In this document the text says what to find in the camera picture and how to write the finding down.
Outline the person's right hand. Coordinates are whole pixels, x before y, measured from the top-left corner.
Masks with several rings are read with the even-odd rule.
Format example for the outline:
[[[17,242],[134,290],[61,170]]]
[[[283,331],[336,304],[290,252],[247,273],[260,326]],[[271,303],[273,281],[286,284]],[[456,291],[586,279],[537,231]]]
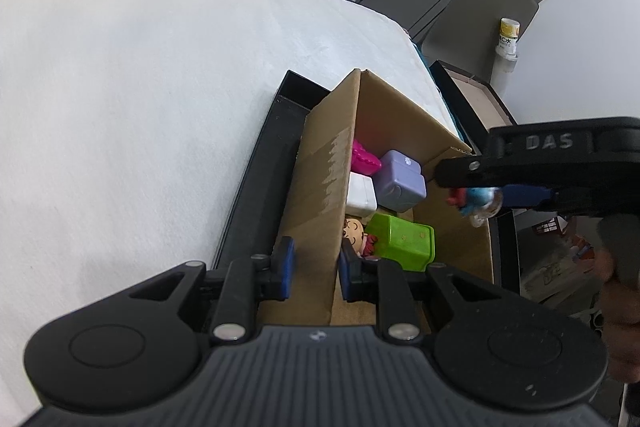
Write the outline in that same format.
[[[598,251],[594,269],[603,281],[600,308],[604,317],[603,339],[608,347],[608,373],[623,384],[640,378],[639,291],[620,283],[616,263],[608,251]]]

